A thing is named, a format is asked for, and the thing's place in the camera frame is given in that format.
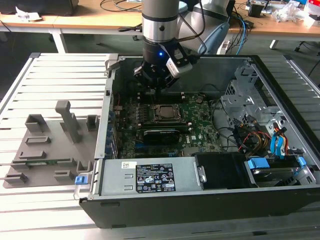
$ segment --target motherboard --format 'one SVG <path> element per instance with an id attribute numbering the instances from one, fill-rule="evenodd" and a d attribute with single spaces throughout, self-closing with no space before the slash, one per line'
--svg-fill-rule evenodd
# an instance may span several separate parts
<path id="1" fill-rule="evenodd" d="M 222 151 L 210 103 L 204 94 L 182 93 L 158 100 L 138 94 L 115 104 L 118 158 L 188 157 Z"/>

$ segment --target red wire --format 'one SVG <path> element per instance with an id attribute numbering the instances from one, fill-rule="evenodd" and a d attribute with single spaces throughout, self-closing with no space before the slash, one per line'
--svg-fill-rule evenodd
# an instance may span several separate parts
<path id="1" fill-rule="evenodd" d="M 265 133 L 265 132 L 262 132 L 262 131 L 253 131 L 253 132 L 250 132 L 246 137 L 245 139 L 243 140 L 243 144 L 245 144 L 245 142 L 248 140 L 249 136 L 251 134 L 262 134 L 264 136 L 267 136 L 269 139 L 271 139 L 271 137 L 269 136 L 269 134 Z"/>

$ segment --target wooden desk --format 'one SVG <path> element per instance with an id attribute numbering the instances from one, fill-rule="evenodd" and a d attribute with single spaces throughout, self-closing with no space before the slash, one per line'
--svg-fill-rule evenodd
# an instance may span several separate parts
<path id="1" fill-rule="evenodd" d="M 249 38 L 263 38 L 273 40 L 270 45 L 271 49 L 276 47 L 278 40 L 291 41 L 320 41 L 320 27 L 312 26 L 307 28 L 304 26 L 303 20 L 276 22 L 271 14 L 262 13 L 260 18 L 248 16 L 248 11 L 245 10 L 246 0 L 237 0 L 235 7 L 237 12 L 243 17 L 254 23 L 254 27 L 249 34 Z M 229 34 L 238 34 L 239 24 L 232 22 L 229 29 Z"/>
<path id="2" fill-rule="evenodd" d="M 245 20 L 254 23 L 249 38 L 273 40 L 274 48 L 278 40 L 320 41 L 320 27 L 306 28 L 303 21 L 276 22 L 270 14 L 262 14 L 260 18 L 249 17 L 245 6 L 240 5 L 246 0 L 237 0 L 236 9 Z M 94 34 L 94 35 L 141 35 L 139 32 L 118 32 L 119 27 L 136 26 L 142 22 L 139 12 L 110 12 L 100 7 L 101 0 L 79 0 L 79 5 L 73 16 L 43 16 L 43 21 L 21 22 L 14 15 L 1 15 L 0 20 L 12 32 L 50 33 L 53 35 L 59 53 L 67 53 L 63 34 Z M 120 3 L 123 8 L 131 8 L 139 3 Z M 107 9 L 118 10 L 110 1 L 103 5 Z M 8 30 L 0 24 L 0 31 Z M 227 38 L 232 38 L 239 32 L 239 24 L 231 23 Z"/>
<path id="3" fill-rule="evenodd" d="M 73 16 L 58 16 L 54 21 L 55 28 L 72 29 L 107 29 L 117 30 L 119 27 L 136 26 L 142 22 L 140 12 L 110 12 L 100 7 L 101 0 L 79 0 L 79 6 Z M 138 3 L 122 2 L 123 8 L 138 6 Z M 106 9 L 117 11 L 112 2 L 103 4 Z"/>

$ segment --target floor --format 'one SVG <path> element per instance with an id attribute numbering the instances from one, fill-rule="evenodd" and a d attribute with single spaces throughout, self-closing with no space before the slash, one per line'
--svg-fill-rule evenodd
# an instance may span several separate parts
<path id="1" fill-rule="evenodd" d="M 0 42 L 0 100 L 4 97 L 12 82 L 19 74 L 30 53 L 56 53 L 57 49 L 46 33 L 8 33 L 7 42 Z M 119 53 L 141 55 L 142 41 L 133 41 L 131 36 L 104 35 L 102 44 L 96 45 L 93 35 L 65 34 L 69 53 Z M 320 44 L 308 42 L 299 52 L 294 49 L 297 41 L 279 41 L 277 49 L 269 48 L 270 40 L 250 39 L 243 46 L 240 54 L 244 55 L 290 55 L 308 74 L 320 56 Z M 320 84 L 320 65 L 313 71 L 311 79 Z"/>

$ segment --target barcode sticker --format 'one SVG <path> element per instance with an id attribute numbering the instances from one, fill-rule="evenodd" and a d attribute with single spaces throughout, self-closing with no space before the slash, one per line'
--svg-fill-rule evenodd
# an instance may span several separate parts
<path id="1" fill-rule="evenodd" d="M 137 165 L 136 161 L 123 161 L 121 163 L 122 169 L 135 169 Z"/>

